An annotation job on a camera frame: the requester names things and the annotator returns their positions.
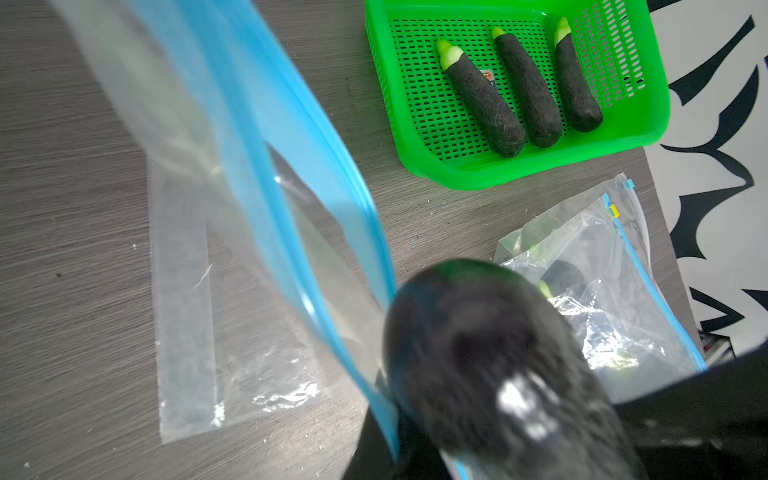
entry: plastic wrap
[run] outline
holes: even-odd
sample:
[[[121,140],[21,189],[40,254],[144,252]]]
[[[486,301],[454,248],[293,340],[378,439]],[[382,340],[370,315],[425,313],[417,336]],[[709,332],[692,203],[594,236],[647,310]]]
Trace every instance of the plastic wrap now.
[[[333,126],[248,0],[53,2],[147,152],[167,442],[343,392],[371,402],[394,288]],[[340,375],[346,371],[349,375]]]
[[[498,241],[495,263],[503,263],[525,252],[557,230],[603,194],[608,194],[621,212],[621,224],[643,268],[650,272],[650,240],[645,215],[634,192],[634,183],[624,174],[606,180],[550,208],[522,228]]]
[[[634,195],[628,192],[625,188],[625,197]],[[506,237],[516,238],[515,246],[520,239],[535,243],[500,264],[539,284],[568,319],[611,401],[637,398],[706,369],[647,273],[641,259],[645,256],[639,257],[632,246],[629,229],[619,221],[624,216],[619,206],[604,194],[552,230],[568,208],[560,204],[552,217],[548,211]],[[642,231],[636,241],[643,238]]]

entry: clear plastic bag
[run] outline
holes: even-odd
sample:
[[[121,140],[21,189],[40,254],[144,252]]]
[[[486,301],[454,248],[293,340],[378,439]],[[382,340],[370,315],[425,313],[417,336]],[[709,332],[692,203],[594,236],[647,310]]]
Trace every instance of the clear plastic bag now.
[[[650,240],[643,208],[634,192],[634,183],[624,174],[606,180],[589,190],[568,198],[550,208],[522,228],[498,241],[494,263],[500,264],[525,252],[557,230],[603,194],[608,194],[621,212],[621,224],[630,244],[637,252],[643,268],[650,272]]]
[[[374,386],[394,273],[353,159],[249,0],[54,0],[147,152],[164,442]],[[340,375],[346,371],[349,375]]]
[[[542,214],[515,234],[536,243],[500,264],[539,284],[618,403],[692,376],[706,364],[647,273],[619,221],[624,212],[611,200],[604,194],[554,230],[559,217]],[[561,204],[553,211],[567,209]]]

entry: gray wooden table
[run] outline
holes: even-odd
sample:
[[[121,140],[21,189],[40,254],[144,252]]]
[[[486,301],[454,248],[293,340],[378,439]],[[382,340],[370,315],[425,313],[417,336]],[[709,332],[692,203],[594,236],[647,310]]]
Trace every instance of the gray wooden table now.
[[[403,281],[623,171],[657,282],[695,334],[642,150],[480,192],[399,163],[362,0],[259,6],[356,159]],[[337,399],[162,446],[142,151],[40,0],[0,5],[0,478],[338,478],[365,403]]]

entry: dark green coating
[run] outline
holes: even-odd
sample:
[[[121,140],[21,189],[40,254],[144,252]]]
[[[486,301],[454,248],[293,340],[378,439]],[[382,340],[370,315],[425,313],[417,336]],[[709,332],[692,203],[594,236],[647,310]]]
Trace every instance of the dark green coating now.
[[[581,70],[573,35],[570,33],[554,48],[554,71],[568,123],[581,132],[593,131],[599,127],[603,123],[603,112]]]
[[[392,300],[382,343],[402,411],[484,477],[647,480],[571,326],[519,274],[466,259],[422,270]],[[538,380],[525,398],[514,389],[525,411],[505,409],[525,376]],[[544,439],[530,430],[540,419],[556,425]]]
[[[525,130],[496,87],[466,53],[445,73],[469,113],[482,127],[491,148],[503,157],[516,157],[525,146]]]
[[[520,100],[528,138],[539,148],[551,147],[560,139],[563,126],[560,108],[547,81],[517,37],[506,33],[496,37],[495,42]]]

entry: green mesh tray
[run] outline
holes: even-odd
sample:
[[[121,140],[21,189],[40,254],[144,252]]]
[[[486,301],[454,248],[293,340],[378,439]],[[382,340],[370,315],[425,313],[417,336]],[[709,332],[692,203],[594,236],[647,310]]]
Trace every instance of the green mesh tray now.
[[[560,105],[552,58],[561,16],[571,23],[603,124],[582,134],[561,111],[564,131],[555,146],[528,143],[518,157],[505,159],[490,149],[440,70],[435,41],[446,38],[478,68],[491,69],[520,117],[490,29],[499,25],[518,37]],[[477,190],[652,144],[667,128],[667,79],[644,0],[366,0],[366,31],[401,162],[449,188]]]

